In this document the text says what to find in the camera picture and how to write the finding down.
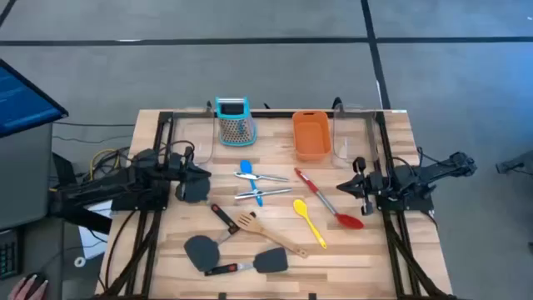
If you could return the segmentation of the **teal steel box grater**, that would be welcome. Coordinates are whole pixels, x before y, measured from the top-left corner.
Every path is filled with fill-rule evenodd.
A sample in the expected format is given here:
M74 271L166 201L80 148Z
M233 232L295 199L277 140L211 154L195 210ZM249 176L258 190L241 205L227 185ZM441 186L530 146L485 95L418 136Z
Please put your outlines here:
M231 147L245 147L257 140L257 126L246 97L217 97L219 140Z

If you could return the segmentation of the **wooden slotted spatula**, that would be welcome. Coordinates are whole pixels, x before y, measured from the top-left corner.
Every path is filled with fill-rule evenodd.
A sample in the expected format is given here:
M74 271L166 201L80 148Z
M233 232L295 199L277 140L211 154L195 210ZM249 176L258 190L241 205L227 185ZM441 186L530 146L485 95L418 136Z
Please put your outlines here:
M250 233L256 233L266 238L269 238L273 242L280 244L281 246L290 250L301 258L308 257L307 250L300 247L290 239L283 237L281 234L264 227L255 217L253 217L249 213L239 214L236 223L240 228L244 229L245 231L248 231Z

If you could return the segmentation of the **yellow silicone spoon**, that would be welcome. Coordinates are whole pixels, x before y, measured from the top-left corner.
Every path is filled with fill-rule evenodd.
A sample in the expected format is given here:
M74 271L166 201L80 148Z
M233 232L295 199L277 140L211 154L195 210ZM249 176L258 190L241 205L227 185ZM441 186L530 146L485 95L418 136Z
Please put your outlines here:
M296 199L293 202L293 208L294 208L296 214L298 214L299 216L301 216L302 218L304 218L306 220L306 223L307 223L308 227L311 229L311 232L315 236L315 238L316 238L317 242L320 244L320 246L323 249L327 249L326 241L324 240L324 238L322 237L322 235L317 230L317 228L315 227L315 225L313 224L313 222L311 221L311 219L309 217L308 208L307 208L306 203L303 200L301 200L301 199Z

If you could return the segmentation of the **clear plastic bin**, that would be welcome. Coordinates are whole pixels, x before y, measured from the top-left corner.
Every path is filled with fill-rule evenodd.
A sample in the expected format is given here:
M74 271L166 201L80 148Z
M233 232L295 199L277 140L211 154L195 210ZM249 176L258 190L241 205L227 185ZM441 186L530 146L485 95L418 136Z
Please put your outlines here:
M193 149L193 162L207 164L213 154L216 119L211 107L190 108L172 114L172 142L168 147L173 153L183 154L187 147Z
M375 130L376 112L338 103L332 119L332 163L351 169L356 158L366 160L368 167L379 162Z

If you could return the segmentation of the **square black spatula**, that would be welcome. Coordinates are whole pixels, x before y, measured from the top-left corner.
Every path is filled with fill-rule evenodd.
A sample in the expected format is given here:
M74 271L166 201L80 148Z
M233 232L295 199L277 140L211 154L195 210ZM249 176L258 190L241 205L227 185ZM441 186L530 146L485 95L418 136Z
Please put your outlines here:
M278 273L288 269L286 250L277 247L265 252L258 253L252 262L237 262L214 267L212 270L204 272L206 277L236 273L247 269L255 269L258 273Z

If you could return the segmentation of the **black computer mouse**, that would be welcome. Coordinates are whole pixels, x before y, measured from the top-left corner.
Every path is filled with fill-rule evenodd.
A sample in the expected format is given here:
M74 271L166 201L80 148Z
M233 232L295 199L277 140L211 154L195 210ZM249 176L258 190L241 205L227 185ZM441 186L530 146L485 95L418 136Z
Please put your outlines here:
M24 278L24 285L27 285L27 282L33 278L32 284L29 286L27 290L27 294L24 298L24 300L28 300L38 289L41 285L43 285L47 281L47 277L42 272L33 272L28 274Z

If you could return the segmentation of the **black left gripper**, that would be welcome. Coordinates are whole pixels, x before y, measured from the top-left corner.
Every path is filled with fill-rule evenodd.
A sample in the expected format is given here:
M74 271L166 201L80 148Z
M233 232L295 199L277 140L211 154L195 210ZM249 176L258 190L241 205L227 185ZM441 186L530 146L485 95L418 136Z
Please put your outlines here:
M177 176L179 182L175 195L178 200L192 200L194 198L193 183L209 183L211 173L192 164L194 158L191 146L186 146L183 154L173 152L170 155L169 169Z

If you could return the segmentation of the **blue silicone spoon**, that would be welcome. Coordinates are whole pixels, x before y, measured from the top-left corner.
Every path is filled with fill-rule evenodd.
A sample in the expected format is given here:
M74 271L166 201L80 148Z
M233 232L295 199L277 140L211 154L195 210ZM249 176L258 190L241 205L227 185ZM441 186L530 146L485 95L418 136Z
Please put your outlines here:
M241 160L240 168L241 168L241 171L243 173L252 173L252 165L251 165L251 163L248 160ZM249 182L251 184L252 189L256 190L257 189L257 185L255 184L255 181L250 179ZM262 197L261 196L256 196L256 200L257 200L257 205L259 207L262 207L263 206Z

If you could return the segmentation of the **black aluminium table frame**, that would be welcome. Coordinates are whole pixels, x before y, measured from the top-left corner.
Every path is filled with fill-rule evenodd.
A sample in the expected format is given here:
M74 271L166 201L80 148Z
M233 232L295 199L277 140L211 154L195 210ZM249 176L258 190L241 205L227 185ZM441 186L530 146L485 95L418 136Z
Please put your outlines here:
M406 112L375 111L382 113L386 120L386 130L392 138L395 154L407 158L411 164L416 163L414 138ZM186 258L184 242L189 237L205 234L215 238L226 225L216 217L206 204L185 204L174 196L177 183L172 183L167 210L162 213L161 226L158 231L157 248L152 279L148 292L142 291L147 254L141 259L132 296L129 299L218 299L219 293L225 293L227 300L236 299L308 299L309 293L316 293L318 300L327 299L424 299L451 300L451 284L443 258L436 225L421 212L408 212L406 221L411 247L415 258L421 263L426 275L426 282L433 287L421 292L421 296L401 295L411 292L406 258L399 258L395 268L391 265L391 255L387 244L383 216L375 212L363 217L366 224L362 230L341 229L335 218L304 182L295 174L293 168L300 168L311 177L326 194L328 200L340 209L341 213L355 213L361 217L359 204L352 196L338 191L336 185L352 177L351 169L335 167L331 158L321 162L302 162L296 158L293 142L292 114L286 109L259 109L252 112L259 127L258 140L250 147L226 147L214 143L211 160L206 164L212 173L209 200L218 203L232 218L238 213L254 211L262 225L283 237L290 239L310 252L308 258L294 253L288 255L288 271L259 274L247 270L233 274L204 277ZM290 179L289 187L293 193L283 196L266 197L265 206L258 207L255 201L245 200L243 204L234 205L233 197L237 192L245 192L249 182L234 177L242 159L252 162L253 170L269 175ZM314 235L302 217L298 217L292 208L294 199L304 200L309 207L311 220L326 239L327 249L318 246ZM110 280L118 278L126 267L133 252L137 232L139 213L127 222L119 235L110 257L114 238L129 212L112 214L112 227L109 242L102 262L102 279L110 263Z

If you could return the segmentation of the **black cart leg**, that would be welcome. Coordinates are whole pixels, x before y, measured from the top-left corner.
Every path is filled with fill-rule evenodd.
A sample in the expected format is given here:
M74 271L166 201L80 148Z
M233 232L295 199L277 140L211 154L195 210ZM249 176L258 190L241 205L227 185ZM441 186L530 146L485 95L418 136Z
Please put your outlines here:
M110 217L105 217L84 207L68 207L59 213L59 217L68 223L94 232L109 234L111 230L112 220Z

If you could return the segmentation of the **red spoon with steel handle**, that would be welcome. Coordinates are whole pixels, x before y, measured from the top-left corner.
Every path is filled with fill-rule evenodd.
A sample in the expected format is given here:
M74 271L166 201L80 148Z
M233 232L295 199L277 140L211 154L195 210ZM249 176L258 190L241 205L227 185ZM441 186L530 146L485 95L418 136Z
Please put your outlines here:
M345 228L359 230L364 228L364 224L358 218L339 213L329 202L329 200L323 195L321 190L316 184L309 179L299 168L295 167L294 171L296 175L308 186L308 188L321 200L330 213L336 218L336 220Z

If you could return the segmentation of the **computer monitor with blue screen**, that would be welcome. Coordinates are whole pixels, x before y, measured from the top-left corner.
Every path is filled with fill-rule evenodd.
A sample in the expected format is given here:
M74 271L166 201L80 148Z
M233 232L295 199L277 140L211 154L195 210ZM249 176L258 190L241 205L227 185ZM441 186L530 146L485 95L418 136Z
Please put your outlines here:
M66 108L0 59L0 138L68 115Z

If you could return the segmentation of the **orange plastic bin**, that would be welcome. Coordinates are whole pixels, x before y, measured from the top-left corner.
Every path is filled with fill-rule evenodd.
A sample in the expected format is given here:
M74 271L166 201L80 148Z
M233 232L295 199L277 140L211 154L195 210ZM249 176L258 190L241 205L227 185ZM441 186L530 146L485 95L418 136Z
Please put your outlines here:
M323 111L298 111L292 114L296 158L304 162L323 160L331 153L328 116Z

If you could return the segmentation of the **black keyboard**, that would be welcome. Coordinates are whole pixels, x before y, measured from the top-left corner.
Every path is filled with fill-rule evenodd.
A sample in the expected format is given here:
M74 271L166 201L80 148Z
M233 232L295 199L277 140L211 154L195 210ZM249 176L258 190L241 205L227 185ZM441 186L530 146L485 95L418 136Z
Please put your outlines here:
M17 276L21 269L19 238L0 238L0 280Z

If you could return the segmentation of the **white paper sheet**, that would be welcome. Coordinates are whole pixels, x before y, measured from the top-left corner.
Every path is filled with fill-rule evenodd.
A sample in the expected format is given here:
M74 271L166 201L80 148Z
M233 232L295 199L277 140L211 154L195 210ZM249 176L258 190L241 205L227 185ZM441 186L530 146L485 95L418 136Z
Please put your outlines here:
M100 202L98 204L93 204L88 206L87 209L91 212L95 212L104 217L109 218L111 216L111 206L112 202ZM83 256L89 260L102 253L105 253L107 248L107 233L100 233L94 230L89 230L86 227L78 227L80 233L80 238L83 246Z

